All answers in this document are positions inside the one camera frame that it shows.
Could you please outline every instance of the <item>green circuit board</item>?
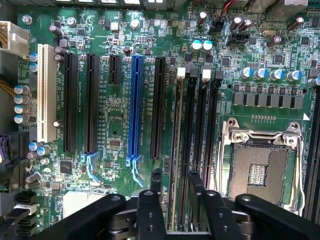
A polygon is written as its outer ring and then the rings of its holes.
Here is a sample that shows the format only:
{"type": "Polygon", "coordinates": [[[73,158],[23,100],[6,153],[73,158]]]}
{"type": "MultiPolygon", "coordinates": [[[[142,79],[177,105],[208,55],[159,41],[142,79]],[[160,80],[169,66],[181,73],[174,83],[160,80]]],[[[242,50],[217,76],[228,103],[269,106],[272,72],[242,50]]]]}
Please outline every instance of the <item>green circuit board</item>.
{"type": "MultiPolygon", "coordinates": [[[[165,219],[171,219],[167,228],[170,230],[181,230],[177,225],[177,215],[179,209],[178,199],[181,184],[181,159],[173,162],[172,147],[175,101],[177,78],[172,81],[169,78],[169,66],[175,69],[184,67],[185,64],[193,63],[199,71],[202,66],[211,66],[211,79],[215,72],[223,71],[223,81],[219,88],[217,99],[217,116],[215,125],[215,135],[212,141],[212,165],[210,171],[210,184],[208,187],[214,188],[215,163],[218,157],[219,142],[224,121],[229,118],[236,118],[239,127],[242,129],[264,130],[264,131],[285,131],[291,122],[297,122],[302,131],[304,141],[303,149],[303,169],[306,168],[308,156],[308,146],[311,130],[311,120],[313,116],[313,104],[315,100],[314,89],[308,86],[308,70],[312,60],[319,60],[319,28],[312,27],[312,19],[320,16],[320,10],[307,9],[300,13],[304,17],[304,25],[295,31],[288,32],[285,22],[266,22],[263,14],[244,14],[240,10],[229,10],[224,28],[219,33],[208,34],[209,21],[204,26],[197,26],[199,11],[209,11],[214,18],[220,13],[220,9],[206,9],[204,6],[199,8],[191,7],[187,3],[180,10],[175,12],[161,11],[133,11],[133,10],[108,10],[108,9],[79,9],[79,8],[57,8],[57,7],[28,7],[19,8],[18,26],[30,32],[30,51],[37,52],[37,44],[48,44],[54,46],[55,36],[49,31],[49,26],[59,22],[60,28],[65,34],[69,47],[68,51],[78,55],[78,110],[77,110],[77,147],[75,153],[63,152],[63,128],[57,129],[57,140],[50,143],[50,163],[41,165],[38,158],[32,160],[32,172],[41,174],[41,185],[35,189],[38,193],[38,231],[51,226],[63,219],[63,198],[68,191],[93,192],[100,195],[118,193],[130,198],[131,194],[139,189],[150,187],[151,174],[154,169],[162,171],[162,196],[161,206],[165,219]],[[32,23],[26,25],[22,21],[24,15],[32,17],[32,23]],[[69,27],[67,19],[76,19],[76,26],[69,27]],[[250,34],[250,41],[246,45],[227,46],[227,38],[230,35],[228,28],[230,21],[234,17],[242,17],[253,21],[246,33],[250,34]],[[104,27],[104,21],[119,23],[119,31],[112,32],[104,27]],[[130,27],[132,20],[139,20],[139,28],[130,27]],[[261,36],[264,30],[275,30],[284,41],[275,47],[268,48],[267,37],[261,36]],[[191,44],[194,40],[210,40],[212,49],[209,52],[192,52],[191,44]],[[122,52],[122,47],[133,48],[133,54],[126,56],[122,52]],[[100,57],[100,76],[99,76],[99,103],[98,103],[98,144],[100,153],[99,164],[94,175],[101,181],[100,185],[90,184],[89,176],[86,172],[86,162],[83,162],[81,155],[84,152],[84,118],[86,104],[86,54],[93,53],[100,57]],[[109,57],[110,54],[118,54],[122,61],[122,81],[121,85],[111,85],[108,79],[109,57]],[[129,127],[129,106],[130,106],[130,82],[132,56],[141,55],[144,58],[144,77],[143,77],[143,97],[140,130],[140,151],[141,161],[137,166],[137,177],[142,181],[141,187],[134,181],[132,168],[126,166],[127,140],[129,127]],[[163,110],[163,130],[161,153],[159,159],[151,159],[150,142],[153,117],[153,96],[154,96],[154,74],[155,57],[165,56],[167,61],[167,78],[165,81],[165,96],[163,110]],[[268,72],[281,69],[285,73],[299,70],[300,78],[298,81],[287,81],[286,78],[271,81],[268,77],[257,80],[253,77],[241,78],[240,71],[246,67],[253,69],[266,68],[268,72]],[[239,91],[247,93],[246,87],[249,85],[249,92],[257,92],[257,86],[262,86],[264,93],[273,87],[274,94],[291,96],[292,89],[296,89],[296,95],[301,97],[303,104],[295,109],[293,107],[267,107],[235,105],[233,97],[235,85],[239,91]],[[110,140],[119,141],[118,149],[113,149],[110,140]],[[63,164],[71,162],[68,170],[63,164]],[[171,180],[176,176],[177,182],[171,185],[171,180]],[[54,189],[53,184],[59,183],[59,189],[54,189]],[[168,209],[174,213],[167,217],[168,209]]],[[[30,62],[20,59],[19,83],[30,84],[30,62]]],[[[64,64],[57,65],[57,120],[63,118],[63,88],[64,88],[64,64]]],[[[31,89],[31,116],[37,114],[36,95],[31,89]]],[[[187,81],[182,88],[183,108],[182,126],[185,123],[185,102],[187,101],[187,81]]],[[[190,129],[191,157],[188,169],[193,169],[193,149],[194,132],[196,126],[196,105],[194,106],[192,128],[190,129]]],[[[207,116],[212,109],[206,109],[204,114],[207,116]]],[[[21,128],[27,130],[35,123],[29,122],[21,128]]],[[[208,118],[204,118],[203,129],[208,128],[208,118]]],[[[230,162],[232,147],[226,146],[223,156],[223,184],[222,192],[227,194],[228,178],[230,172],[230,162]]],[[[291,198],[291,188],[293,184],[294,165],[296,154],[289,153],[286,160],[283,179],[283,193],[281,203],[288,204],[291,198]]]]}

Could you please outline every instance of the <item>blue pcie slot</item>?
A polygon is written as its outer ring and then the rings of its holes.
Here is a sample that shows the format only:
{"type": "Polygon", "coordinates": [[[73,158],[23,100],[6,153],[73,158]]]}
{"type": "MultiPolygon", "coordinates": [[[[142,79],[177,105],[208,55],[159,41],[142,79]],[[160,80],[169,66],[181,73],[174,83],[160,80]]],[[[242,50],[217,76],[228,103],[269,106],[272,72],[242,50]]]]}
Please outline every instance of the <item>blue pcie slot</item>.
{"type": "Polygon", "coordinates": [[[130,113],[129,131],[127,142],[126,166],[131,166],[133,179],[142,187],[142,182],[137,179],[137,162],[140,160],[140,124],[142,111],[142,89],[143,89],[144,58],[142,56],[132,57],[131,91],[130,91],[130,113]]]}

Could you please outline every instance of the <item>motherboard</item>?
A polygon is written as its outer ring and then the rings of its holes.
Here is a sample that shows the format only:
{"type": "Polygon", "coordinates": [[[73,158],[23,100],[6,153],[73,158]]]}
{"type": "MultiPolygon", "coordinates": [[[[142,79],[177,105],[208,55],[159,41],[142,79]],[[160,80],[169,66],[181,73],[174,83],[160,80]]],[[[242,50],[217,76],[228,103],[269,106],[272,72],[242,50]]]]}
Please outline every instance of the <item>motherboard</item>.
{"type": "Polygon", "coordinates": [[[38,232],[106,194],[148,189],[157,169],[170,231],[193,231],[191,170],[231,200],[250,193],[303,215],[320,10],[272,21],[232,7],[241,1],[196,2],[19,7],[30,56],[15,121],[30,134],[23,191],[37,193],[38,232]]]}

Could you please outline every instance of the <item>capacitor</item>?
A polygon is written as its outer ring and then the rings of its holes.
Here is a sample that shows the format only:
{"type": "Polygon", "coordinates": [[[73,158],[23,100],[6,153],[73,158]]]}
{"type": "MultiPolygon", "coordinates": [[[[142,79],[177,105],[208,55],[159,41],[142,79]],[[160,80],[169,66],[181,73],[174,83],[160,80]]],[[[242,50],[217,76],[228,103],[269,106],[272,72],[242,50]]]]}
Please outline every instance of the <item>capacitor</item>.
{"type": "Polygon", "coordinates": [[[265,68],[259,68],[257,70],[254,71],[253,73],[253,77],[255,79],[263,79],[268,75],[268,71],[265,68]]]}
{"type": "Polygon", "coordinates": [[[53,33],[53,34],[56,35],[57,37],[62,37],[63,34],[64,34],[64,32],[63,32],[60,28],[56,27],[56,26],[53,25],[53,24],[50,25],[49,30],[50,30],[51,33],[53,33]]]}
{"type": "Polygon", "coordinates": [[[35,62],[31,63],[29,65],[29,70],[33,73],[36,73],[38,71],[38,64],[36,64],[35,62]]]}
{"type": "Polygon", "coordinates": [[[68,24],[69,27],[75,27],[77,24],[77,20],[74,17],[68,17],[66,20],[66,24],[68,24]]]}
{"type": "Polygon", "coordinates": [[[252,26],[252,21],[249,19],[244,20],[242,23],[239,25],[239,32],[243,32],[244,30],[250,28],[252,26]]]}
{"type": "Polygon", "coordinates": [[[39,154],[39,156],[47,155],[50,153],[50,151],[51,151],[51,148],[49,145],[41,146],[36,150],[36,152],[39,154]]]}
{"type": "Polygon", "coordinates": [[[19,114],[14,117],[14,122],[16,124],[26,124],[29,120],[30,117],[28,114],[19,114]]]}
{"type": "Polygon", "coordinates": [[[200,49],[201,49],[201,41],[194,40],[193,43],[191,44],[191,50],[193,52],[199,52],[200,49]]]}
{"type": "Polygon", "coordinates": [[[62,119],[56,120],[53,122],[53,126],[55,128],[61,128],[64,125],[64,121],[62,119]]]}
{"type": "Polygon", "coordinates": [[[40,177],[41,177],[40,173],[35,172],[35,173],[31,174],[30,176],[27,176],[27,177],[25,178],[25,182],[26,182],[27,184],[31,184],[31,183],[33,183],[34,181],[40,180],[40,177]]]}
{"type": "Polygon", "coordinates": [[[30,142],[29,143],[29,150],[32,152],[37,151],[38,148],[42,147],[43,144],[41,142],[38,141],[34,141],[34,142],[30,142]]]}
{"type": "Polygon", "coordinates": [[[54,47],[54,53],[55,54],[59,54],[59,55],[63,55],[64,56],[67,52],[68,52],[68,50],[64,49],[62,47],[59,47],[59,46],[55,46],[54,47]]]}
{"type": "Polygon", "coordinates": [[[24,185],[24,188],[29,190],[29,189],[35,189],[36,187],[38,187],[40,185],[40,180],[35,180],[34,182],[32,183],[26,183],[24,185]]]}
{"type": "Polygon", "coordinates": [[[57,63],[64,63],[65,62],[65,58],[59,54],[56,54],[53,56],[53,59],[57,62],[57,63]]]}
{"type": "Polygon", "coordinates": [[[13,90],[16,94],[27,94],[30,88],[27,85],[16,85],[13,90]]]}
{"type": "Polygon", "coordinates": [[[26,154],[26,158],[27,158],[27,159],[35,159],[35,158],[37,158],[37,157],[39,157],[39,154],[38,154],[37,152],[35,152],[35,151],[28,152],[28,153],[26,154]]]}
{"type": "Polygon", "coordinates": [[[30,98],[28,95],[16,95],[13,100],[16,104],[27,104],[30,98]]]}
{"type": "Polygon", "coordinates": [[[249,78],[252,76],[253,70],[250,67],[246,67],[240,71],[240,77],[243,79],[249,78]]]}
{"type": "Polygon", "coordinates": [[[22,22],[25,25],[30,25],[30,24],[32,24],[32,17],[30,15],[23,15],[22,22]]]}
{"type": "Polygon", "coordinates": [[[293,31],[295,30],[297,27],[299,27],[301,24],[304,23],[304,18],[299,16],[297,17],[293,22],[289,23],[288,26],[286,26],[286,29],[288,31],[293,31]]]}
{"type": "Polygon", "coordinates": [[[202,48],[201,48],[202,52],[208,53],[210,52],[211,49],[212,49],[212,42],[209,40],[205,40],[202,44],[202,48]]]}
{"type": "Polygon", "coordinates": [[[301,77],[301,73],[298,70],[290,71],[286,74],[286,79],[290,82],[297,81],[301,77]]]}
{"type": "Polygon", "coordinates": [[[270,79],[273,80],[273,81],[277,81],[277,80],[280,80],[284,77],[285,73],[284,71],[282,71],[281,69],[277,69],[277,70],[274,70],[272,72],[270,72],[270,79]]]}
{"type": "Polygon", "coordinates": [[[130,23],[130,27],[134,30],[137,30],[140,26],[140,21],[138,19],[133,19],[130,23]]]}
{"type": "Polygon", "coordinates": [[[31,62],[36,62],[36,61],[38,61],[38,54],[35,53],[35,52],[30,53],[30,55],[29,55],[29,60],[30,60],[31,62]]]}
{"type": "Polygon", "coordinates": [[[266,45],[268,48],[271,48],[275,45],[278,45],[281,43],[282,38],[280,36],[274,36],[269,41],[266,42],[266,45]]]}
{"type": "Polygon", "coordinates": [[[16,114],[27,114],[29,112],[30,108],[28,105],[26,104],[22,104],[22,105],[16,105],[14,107],[14,112],[16,114]]]}
{"type": "Polygon", "coordinates": [[[192,0],[192,7],[197,8],[199,7],[202,0],[192,0]]]}
{"type": "Polygon", "coordinates": [[[40,159],[40,164],[41,165],[48,165],[49,162],[50,162],[49,158],[47,158],[47,157],[43,157],[43,158],[40,159]]]}
{"type": "Polygon", "coordinates": [[[206,18],[207,18],[207,13],[205,11],[201,11],[198,19],[196,20],[196,24],[198,24],[199,26],[202,26],[203,24],[205,24],[206,18]]]}
{"type": "Polygon", "coordinates": [[[123,50],[123,52],[124,52],[125,54],[127,54],[127,55],[130,54],[130,47],[124,46],[122,50],[123,50]]]}
{"type": "Polygon", "coordinates": [[[229,26],[230,31],[237,30],[241,22],[242,22],[241,17],[235,17],[229,26]]]}
{"type": "Polygon", "coordinates": [[[310,87],[320,86],[320,77],[318,77],[318,78],[310,78],[308,80],[308,85],[310,87]]]}

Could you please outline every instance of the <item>pcie slot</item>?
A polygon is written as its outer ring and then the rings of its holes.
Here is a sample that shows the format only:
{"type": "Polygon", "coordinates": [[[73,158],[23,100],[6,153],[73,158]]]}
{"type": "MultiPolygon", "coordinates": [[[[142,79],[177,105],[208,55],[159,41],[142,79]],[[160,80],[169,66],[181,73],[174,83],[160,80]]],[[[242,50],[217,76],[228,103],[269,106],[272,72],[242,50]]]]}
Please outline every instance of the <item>pcie slot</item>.
{"type": "Polygon", "coordinates": [[[57,62],[54,48],[48,44],[38,44],[37,73],[37,141],[52,142],[57,139],[57,62]]]}
{"type": "Polygon", "coordinates": [[[208,111],[208,122],[207,122],[207,134],[205,140],[204,150],[204,187],[209,187],[209,176],[211,172],[211,153],[212,153],[212,141],[216,131],[216,115],[217,115],[217,102],[218,102],[218,90],[221,83],[214,80],[210,83],[210,101],[208,111]]]}
{"type": "Polygon", "coordinates": [[[175,99],[174,99],[174,119],[172,127],[172,144],[171,144],[171,168],[170,168],[170,180],[169,180],[169,196],[168,196],[168,210],[167,210],[167,229],[170,229],[174,225],[174,215],[176,208],[176,190],[178,184],[178,159],[180,148],[180,131],[181,131],[181,116],[182,116],[182,100],[183,100],[183,79],[177,80],[175,87],[175,99]]]}
{"type": "Polygon", "coordinates": [[[144,58],[142,56],[132,57],[131,90],[130,90],[130,112],[129,130],[127,142],[126,166],[131,166],[134,181],[142,187],[142,182],[137,179],[137,162],[140,160],[140,124],[142,111],[144,58]]]}
{"type": "Polygon", "coordinates": [[[310,136],[309,155],[305,176],[305,209],[304,217],[320,224],[320,87],[316,88],[312,129],[310,136]]]}
{"type": "Polygon", "coordinates": [[[196,126],[195,126],[195,136],[194,136],[194,151],[193,151],[193,169],[198,171],[199,161],[202,155],[202,141],[203,141],[203,122],[205,116],[205,97],[207,88],[204,86],[203,82],[199,81],[198,87],[198,99],[196,107],[196,126]]]}
{"type": "Polygon", "coordinates": [[[185,117],[183,127],[183,143],[182,143],[182,158],[180,172],[180,189],[179,189],[179,205],[178,205],[178,222],[179,231],[185,231],[185,212],[186,212],[186,197],[187,197],[187,180],[189,169],[189,156],[192,142],[192,119],[195,101],[196,80],[190,78],[187,84],[185,117]]]}
{"type": "Polygon", "coordinates": [[[150,155],[152,159],[159,159],[161,154],[162,129],[164,123],[165,87],[166,57],[157,56],[155,58],[154,70],[153,111],[150,149],[150,155]]]}
{"type": "Polygon", "coordinates": [[[96,54],[86,55],[85,83],[85,117],[84,117],[84,153],[93,154],[97,151],[98,140],[98,101],[100,59],[96,54]]]}
{"type": "Polygon", "coordinates": [[[77,144],[78,56],[64,56],[63,151],[74,152],[77,144]]]}
{"type": "Polygon", "coordinates": [[[109,58],[109,83],[113,85],[121,84],[121,58],[118,55],[111,54],[109,58]]]}

